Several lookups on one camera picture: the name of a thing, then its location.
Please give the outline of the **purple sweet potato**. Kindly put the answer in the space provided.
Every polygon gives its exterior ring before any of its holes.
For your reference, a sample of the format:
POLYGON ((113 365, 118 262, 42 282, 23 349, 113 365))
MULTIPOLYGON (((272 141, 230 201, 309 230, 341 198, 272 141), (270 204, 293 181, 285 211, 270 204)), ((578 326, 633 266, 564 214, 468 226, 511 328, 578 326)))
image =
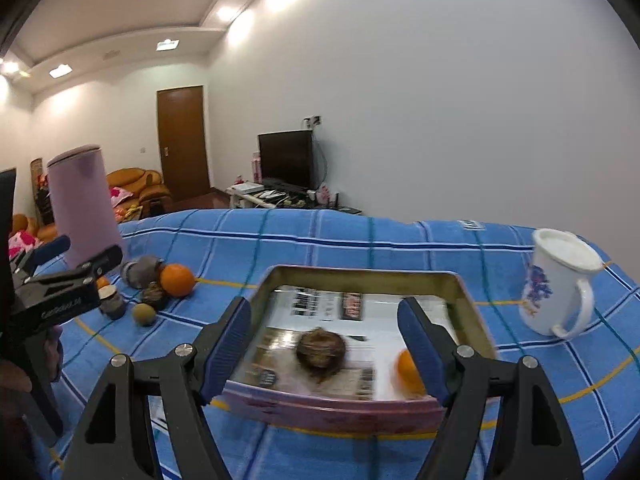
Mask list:
POLYGON ((156 282, 163 267, 163 260, 152 255, 127 260, 120 266, 120 276, 134 289, 145 289, 156 282))

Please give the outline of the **pink cylindrical container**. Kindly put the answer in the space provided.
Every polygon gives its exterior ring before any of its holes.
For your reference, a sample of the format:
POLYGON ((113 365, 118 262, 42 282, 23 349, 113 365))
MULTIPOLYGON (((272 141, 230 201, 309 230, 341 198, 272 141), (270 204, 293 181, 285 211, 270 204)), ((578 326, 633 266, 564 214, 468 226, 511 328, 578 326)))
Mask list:
POLYGON ((64 254, 69 268, 117 245, 125 250, 111 203, 99 145, 73 148, 47 163, 49 191, 58 235, 70 238, 64 254))

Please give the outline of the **brown water chestnut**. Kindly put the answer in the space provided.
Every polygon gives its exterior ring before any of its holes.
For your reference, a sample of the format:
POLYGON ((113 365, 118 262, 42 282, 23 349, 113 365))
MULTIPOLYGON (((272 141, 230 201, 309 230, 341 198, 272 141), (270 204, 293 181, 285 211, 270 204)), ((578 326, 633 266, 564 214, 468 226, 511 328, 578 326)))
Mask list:
POLYGON ((142 290, 140 300, 142 304, 147 304, 155 311, 161 311, 168 305, 170 297, 160 284, 151 282, 142 290))

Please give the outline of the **large orange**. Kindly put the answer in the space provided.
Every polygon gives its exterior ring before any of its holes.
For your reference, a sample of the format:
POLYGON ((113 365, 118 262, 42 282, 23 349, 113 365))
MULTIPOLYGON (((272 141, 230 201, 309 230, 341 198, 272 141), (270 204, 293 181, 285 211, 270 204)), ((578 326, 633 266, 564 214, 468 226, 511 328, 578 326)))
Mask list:
POLYGON ((179 263, 165 264, 160 271, 160 287, 174 298, 189 296, 196 283, 189 268, 179 263))

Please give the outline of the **dried brown fruit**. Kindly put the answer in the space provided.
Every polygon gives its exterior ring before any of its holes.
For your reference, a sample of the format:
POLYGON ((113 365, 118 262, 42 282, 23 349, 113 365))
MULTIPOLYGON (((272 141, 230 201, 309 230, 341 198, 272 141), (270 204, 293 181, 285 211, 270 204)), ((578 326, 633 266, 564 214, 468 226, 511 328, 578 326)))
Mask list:
POLYGON ((342 336, 317 327, 300 335, 295 355, 299 365, 311 377, 323 382, 343 367, 346 350, 342 336))

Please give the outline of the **blue plaid tablecloth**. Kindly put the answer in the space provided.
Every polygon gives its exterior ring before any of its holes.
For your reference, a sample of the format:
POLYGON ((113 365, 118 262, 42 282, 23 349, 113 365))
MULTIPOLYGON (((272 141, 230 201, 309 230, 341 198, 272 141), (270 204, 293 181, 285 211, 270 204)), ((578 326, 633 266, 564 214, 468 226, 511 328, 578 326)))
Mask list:
MULTIPOLYGON (((596 318, 571 341, 544 339, 521 322, 518 305, 533 251, 533 228, 463 221, 405 224, 332 210, 209 209, 121 224, 127 256, 151 254, 188 266, 198 283, 171 301, 151 328, 127 313, 100 311, 64 325, 64 365, 53 385, 70 431, 114 353, 163 356, 216 321, 238 292, 248 296, 277 264, 459 274, 497 344, 500 358, 536 356, 563 403, 585 479, 605 479, 639 431, 639 284, 605 261, 592 286, 596 318)), ((289 430, 205 411, 235 479, 413 479, 434 434, 342 438, 289 430)))

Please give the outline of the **pink metal tin box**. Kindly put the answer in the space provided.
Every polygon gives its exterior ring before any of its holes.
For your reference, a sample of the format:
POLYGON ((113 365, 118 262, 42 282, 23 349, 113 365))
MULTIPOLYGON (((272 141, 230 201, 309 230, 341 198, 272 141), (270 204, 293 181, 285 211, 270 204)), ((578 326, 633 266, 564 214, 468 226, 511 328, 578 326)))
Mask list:
POLYGON ((497 355, 462 279, 449 271, 274 266, 250 295, 250 343, 220 400, 235 414, 320 434, 426 434, 442 408, 406 388, 397 361, 406 348, 400 300, 413 296, 459 344, 497 355), (296 356, 301 336, 321 328, 346 346, 321 378, 296 356))

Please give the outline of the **cut purple yam piece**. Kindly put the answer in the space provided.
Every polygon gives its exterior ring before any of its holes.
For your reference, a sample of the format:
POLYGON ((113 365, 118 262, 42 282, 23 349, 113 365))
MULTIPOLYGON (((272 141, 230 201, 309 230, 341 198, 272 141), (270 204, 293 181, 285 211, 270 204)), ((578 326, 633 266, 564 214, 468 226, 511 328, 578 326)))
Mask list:
POLYGON ((122 318, 126 312, 125 301, 115 285, 105 285, 98 290, 100 298, 100 311, 110 320, 122 318))

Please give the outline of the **white tv stand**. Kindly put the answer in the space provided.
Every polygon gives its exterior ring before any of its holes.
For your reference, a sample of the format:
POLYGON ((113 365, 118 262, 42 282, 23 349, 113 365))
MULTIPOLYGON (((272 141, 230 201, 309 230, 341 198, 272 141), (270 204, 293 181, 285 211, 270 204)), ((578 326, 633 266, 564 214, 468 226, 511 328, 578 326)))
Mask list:
POLYGON ((262 184, 254 182, 243 182, 229 186, 224 192, 229 196, 229 207, 232 209, 329 209, 356 216, 363 215, 360 209, 341 205, 338 195, 334 198, 329 197, 329 201, 322 204, 314 191, 297 193, 265 188, 262 184))

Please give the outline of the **orange leather sofa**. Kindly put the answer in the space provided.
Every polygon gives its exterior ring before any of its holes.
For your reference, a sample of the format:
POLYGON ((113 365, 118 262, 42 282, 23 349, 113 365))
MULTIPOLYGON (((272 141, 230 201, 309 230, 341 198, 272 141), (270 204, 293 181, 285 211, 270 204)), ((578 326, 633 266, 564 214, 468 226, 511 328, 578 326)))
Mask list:
POLYGON ((163 176, 155 170, 122 168, 106 176, 119 221, 166 214, 174 200, 163 176))

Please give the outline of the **small orange mandarin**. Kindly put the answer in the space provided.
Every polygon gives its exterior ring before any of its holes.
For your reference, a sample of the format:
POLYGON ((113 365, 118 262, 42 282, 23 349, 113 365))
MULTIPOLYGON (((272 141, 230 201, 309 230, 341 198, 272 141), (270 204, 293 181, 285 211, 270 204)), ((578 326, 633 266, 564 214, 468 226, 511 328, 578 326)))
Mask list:
POLYGON ((407 396, 425 396, 426 389, 408 349, 399 352, 395 374, 400 390, 407 396))

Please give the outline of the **black television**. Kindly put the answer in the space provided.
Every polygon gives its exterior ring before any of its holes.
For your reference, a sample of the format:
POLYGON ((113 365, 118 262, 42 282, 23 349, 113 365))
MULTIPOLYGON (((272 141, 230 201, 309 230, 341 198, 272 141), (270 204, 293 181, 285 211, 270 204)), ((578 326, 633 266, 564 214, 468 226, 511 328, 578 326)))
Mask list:
POLYGON ((305 191, 314 188, 314 141, 310 130, 261 133, 257 140, 262 182, 305 191))

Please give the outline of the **white mug blue print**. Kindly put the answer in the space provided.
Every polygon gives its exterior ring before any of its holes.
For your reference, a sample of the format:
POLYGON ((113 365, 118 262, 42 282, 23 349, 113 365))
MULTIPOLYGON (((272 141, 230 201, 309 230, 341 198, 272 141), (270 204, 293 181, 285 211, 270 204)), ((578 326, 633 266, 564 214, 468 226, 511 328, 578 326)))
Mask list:
POLYGON ((521 319, 534 332, 569 340, 594 313, 591 279, 603 269, 599 254, 577 235, 554 229, 533 232, 534 252, 526 271, 521 319))

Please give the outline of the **pink floral cushion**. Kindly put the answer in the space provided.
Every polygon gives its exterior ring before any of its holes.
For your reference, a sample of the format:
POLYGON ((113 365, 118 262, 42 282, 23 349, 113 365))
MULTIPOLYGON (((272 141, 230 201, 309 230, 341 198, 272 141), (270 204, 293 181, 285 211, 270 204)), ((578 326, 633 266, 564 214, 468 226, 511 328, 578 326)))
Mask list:
POLYGON ((12 259, 21 252, 29 252, 40 245, 40 240, 27 231, 16 231, 9 238, 9 258, 12 259))

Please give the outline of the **printed paper liner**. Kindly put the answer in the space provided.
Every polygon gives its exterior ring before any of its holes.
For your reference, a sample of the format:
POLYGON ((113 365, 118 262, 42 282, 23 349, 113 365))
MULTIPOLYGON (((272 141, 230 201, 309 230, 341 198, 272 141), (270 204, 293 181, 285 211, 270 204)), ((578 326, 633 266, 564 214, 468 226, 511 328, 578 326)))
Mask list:
POLYGON ((397 383, 395 361, 407 349, 397 325, 401 296, 332 292, 283 285, 269 295, 266 314, 233 380, 296 396, 349 401, 416 400, 397 383), (343 367, 318 382, 299 365, 295 347, 307 330, 343 337, 343 367))

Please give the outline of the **brown wooden door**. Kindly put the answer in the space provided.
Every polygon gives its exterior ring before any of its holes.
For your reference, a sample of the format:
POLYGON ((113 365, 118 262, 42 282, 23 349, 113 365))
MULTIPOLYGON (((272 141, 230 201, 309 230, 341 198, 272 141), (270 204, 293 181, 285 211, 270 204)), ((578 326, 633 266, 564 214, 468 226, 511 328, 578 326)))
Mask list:
POLYGON ((204 195, 210 188, 203 101, 202 86, 156 92, 162 173, 178 202, 204 195))

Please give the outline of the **small green-brown kiwi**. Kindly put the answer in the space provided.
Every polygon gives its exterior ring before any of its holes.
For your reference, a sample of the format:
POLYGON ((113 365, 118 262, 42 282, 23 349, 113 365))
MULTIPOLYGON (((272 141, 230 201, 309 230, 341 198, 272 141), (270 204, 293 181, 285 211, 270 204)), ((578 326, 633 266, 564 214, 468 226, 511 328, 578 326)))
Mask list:
POLYGON ((149 304, 135 304, 131 309, 131 316, 139 326, 148 327, 154 324, 156 311, 149 304))

